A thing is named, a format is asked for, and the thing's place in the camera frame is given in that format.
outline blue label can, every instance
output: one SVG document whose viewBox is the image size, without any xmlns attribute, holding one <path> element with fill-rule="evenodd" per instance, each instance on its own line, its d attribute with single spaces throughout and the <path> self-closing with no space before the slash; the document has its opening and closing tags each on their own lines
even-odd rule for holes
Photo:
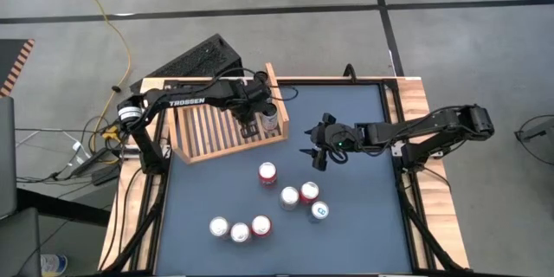
<svg viewBox="0 0 554 277">
<path fill-rule="evenodd" d="M 43 277 L 61 276 L 68 268 L 68 258 L 61 254 L 41 254 Z"/>
<path fill-rule="evenodd" d="M 329 216 L 329 206 L 324 202 L 313 203 L 308 210 L 308 220 L 312 223 L 319 223 Z"/>
</svg>

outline wooden table frame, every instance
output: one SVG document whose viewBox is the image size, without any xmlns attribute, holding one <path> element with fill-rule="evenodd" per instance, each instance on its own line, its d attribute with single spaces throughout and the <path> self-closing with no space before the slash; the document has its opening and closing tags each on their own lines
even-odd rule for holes
<svg viewBox="0 0 554 277">
<path fill-rule="evenodd" d="M 429 113 L 428 102 L 423 90 L 423 84 L 421 78 L 417 77 L 278 77 L 280 85 L 301 84 L 301 85 L 356 85 L 356 84 L 378 84 L 382 94 L 383 107 L 388 108 L 388 112 L 385 110 L 385 115 L 390 118 L 390 121 L 395 123 L 399 120 L 410 120 L 420 118 Z M 208 81 L 209 78 L 168 78 L 168 80 L 180 80 L 190 81 L 191 83 L 201 83 Z M 141 92 L 145 92 L 151 88 L 163 88 L 164 78 L 147 78 L 143 80 Z M 157 122 L 152 122 L 148 127 L 148 132 L 153 136 L 156 130 Z M 159 122 L 158 124 L 164 125 L 162 130 L 158 130 L 161 133 L 162 138 L 169 138 L 168 127 L 166 123 Z M 412 140 L 422 141 L 423 138 L 413 138 Z M 444 166 L 441 160 L 430 159 L 426 166 L 446 177 Z M 124 196 L 129 188 L 129 182 L 133 173 L 139 168 L 138 160 L 125 161 L 121 170 L 119 179 L 119 191 L 117 197 L 119 211 L 122 210 Z M 407 190 L 409 200 L 414 204 L 418 213 L 424 216 L 424 220 L 427 226 L 436 240 L 442 245 L 452 259 L 463 267 L 468 267 L 467 256 L 464 249 L 463 241 L 461 239 L 461 232 L 454 211 L 454 203 L 450 195 L 447 185 L 441 180 L 428 175 L 425 172 L 420 172 L 417 175 L 407 176 L 402 175 L 404 186 L 407 187 L 411 184 Z M 112 236 L 115 229 L 115 237 L 113 240 L 112 252 L 108 255 L 106 264 L 104 267 L 109 266 L 117 257 L 117 250 L 119 250 L 119 239 L 122 241 L 122 248 L 126 245 L 129 239 L 137 229 L 139 215 L 141 210 L 145 210 L 146 205 L 142 202 L 146 200 L 145 196 L 146 185 L 150 185 L 148 207 L 153 204 L 154 198 L 158 193 L 158 185 L 160 183 L 160 177 L 147 178 L 144 174 L 139 174 L 129 189 L 129 197 L 127 199 L 126 207 L 126 225 L 121 230 L 121 223 L 123 216 L 119 212 L 117 224 L 115 223 L 115 209 L 110 218 L 110 223 L 106 232 L 106 239 L 104 241 L 104 247 L 100 261 L 103 261 L 106 252 L 112 241 Z M 430 253 L 426 244 L 423 243 L 422 237 L 415 228 L 411 221 L 405 220 L 407 241 L 409 243 L 409 250 L 411 255 L 411 263 L 413 268 L 441 268 L 440 263 L 435 263 L 435 258 Z M 157 248 L 158 233 L 154 233 L 154 237 L 151 236 L 152 228 L 159 229 L 159 226 L 152 224 L 146 232 L 139 251 L 134 257 L 134 263 L 130 266 L 131 261 L 127 263 L 126 268 L 135 269 L 153 269 L 155 264 L 155 252 L 152 252 L 151 247 Z"/>
</svg>

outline concrete floor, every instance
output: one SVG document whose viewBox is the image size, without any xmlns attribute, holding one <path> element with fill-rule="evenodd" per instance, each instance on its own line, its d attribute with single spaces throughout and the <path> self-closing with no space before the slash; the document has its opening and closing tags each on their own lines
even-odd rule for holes
<svg viewBox="0 0 554 277">
<path fill-rule="evenodd" d="M 100 0 L 109 13 L 218 10 L 245 7 L 373 4 L 377 0 Z M 434 3 L 490 0 L 386 0 Z M 0 18 L 98 14 L 92 0 L 0 0 Z M 496 134 L 446 157 L 454 204 L 472 267 L 479 272 L 548 276 L 554 270 L 554 171 L 517 145 L 512 132 L 532 116 L 551 113 L 554 96 L 552 6 L 390 11 L 406 75 L 421 76 L 429 104 L 479 103 Z M 361 75 L 392 75 L 377 11 L 227 16 L 116 22 L 131 46 L 135 81 L 214 33 L 261 68 L 280 75 L 335 75 L 351 62 Z M 125 70 L 117 36 L 103 23 L 0 25 L 0 38 L 34 38 L 35 48 L 12 93 L 20 127 L 82 128 L 98 114 L 109 87 Z M 109 119 L 115 118 L 112 109 Z M 44 177 L 71 157 L 72 142 L 43 133 L 17 150 L 21 176 Z M 552 146 L 531 148 L 544 157 Z M 34 185 L 58 196 L 68 188 Z M 68 196 L 95 206 L 111 200 L 113 185 Z M 54 226 L 43 220 L 44 232 Z M 90 239 L 79 240 L 86 230 Z M 73 256 L 74 272 L 96 267 L 103 230 L 75 224 L 46 246 Z"/>
</svg>

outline yellow cable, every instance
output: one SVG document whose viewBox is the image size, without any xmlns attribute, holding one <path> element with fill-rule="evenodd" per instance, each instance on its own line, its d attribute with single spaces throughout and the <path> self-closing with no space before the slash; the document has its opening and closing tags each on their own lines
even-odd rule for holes
<svg viewBox="0 0 554 277">
<path fill-rule="evenodd" d="M 110 20 L 108 20 L 108 18 L 106 16 L 106 12 L 104 11 L 104 8 L 102 7 L 102 4 L 100 4 L 100 1 L 98 1 L 98 0 L 94 0 L 94 1 L 96 2 L 98 7 L 100 8 L 100 12 L 102 13 L 102 16 L 104 17 L 104 21 L 106 22 L 106 24 L 108 26 L 110 26 L 113 30 L 115 30 L 115 32 L 118 34 L 119 38 L 121 39 L 121 41 L 125 45 L 125 49 L 126 49 L 126 52 L 127 52 L 127 70 L 125 71 L 125 73 L 123 74 L 123 77 L 121 77 L 121 79 L 119 80 L 119 82 L 117 84 L 117 86 L 120 87 L 121 84 L 127 79 L 127 76 L 129 75 L 129 73 L 131 73 L 131 50 L 129 49 L 129 46 L 127 45 L 127 41 L 125 40 L 123 35 L 121 35 L 121 32 L 119 32 L 119 30 L 117 28 L 115 28 L 115 26 L 113 26 L 113 24 L 110 22 Z M 114 96 L 115 96 L 115 91 L 112 91 L 112 94 L 110 95 L 110 98 L 107 100 L 106 105 L 104 106 L 104 109 L 102 110 L 102 113 L 100 114 L 100 118 L 98 118 L 98 122 L 96 123 L 96 126 L 94 127 L 93 145 L 91 146 L 92 147 L 92 152 L 96 151 L 96 132 L 98 131 L 98 128 L 100 127 L 100 122 L 102 121 L 102 118 L 104 118 L 104 116 L 106 115 L 107 109 L 110 106 L 110 103 L 112 103 L 112 100 L 113 100 Z M 115 164 L 117 162 L 118 162 L 118 160 L 112 160 L 112 161 L 107 161 L 105 163 Z"/>
</svg>

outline can lid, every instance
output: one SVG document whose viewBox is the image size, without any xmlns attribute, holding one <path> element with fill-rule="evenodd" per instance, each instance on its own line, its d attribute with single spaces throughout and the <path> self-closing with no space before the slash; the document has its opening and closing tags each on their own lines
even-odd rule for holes
<svg viewBox="0 0 554 277">
<path fill-rule="evenodd" d="M 225 235 L 229 231 L 229 223 L 220 216 L 214 217 L 209 223 L 209 231 L 212 235 Z"/>
<path fill-rule="evenodd" d="M 250 237 L 250 229 L 243 222 L 238 222 L 231 228 L 231 238 L 235 242 L 245 242 Z"/>
<path fill-rule="evenodd" d="M 252 230 L 259 235 L 266 234 L 271 229 L 271 221 L 267 216 L 257 216 L 252 221 Z"/>
<path fill-rule="evenodd" d="M 299 195 L 294 187 L 287 186 L 281 191 L 280 197 L 285 203 L 296 203 L 298 202 Z"/>
<path fill-rule="evenodd" d="M 271 178 L 275 175 L 276 169 L 272 163 L 263 163 L 260 165 L 260 176 L 263 178 Z"/>
<path fill-rule="evenodd" d="M 272 103 L 267 103 L 264 110 L 261 112 L 264 116 L 272 117 L 277 113 L 277 106 Z"/>
<path fill-rule="evenodd" d="M 312 205 L 312 215 L 319 220 L 323 220 L 329 215 L 329 207 L 324 202 L 316 202 Z"/>
<path fill-rule="evenodd" d="M 319 187 L 314 182 L 304 183 L 300 191 L 302 191 L 302 196 L 304 196 L 307 199 L 314 199 L 319 195 Z"/>
</svg>

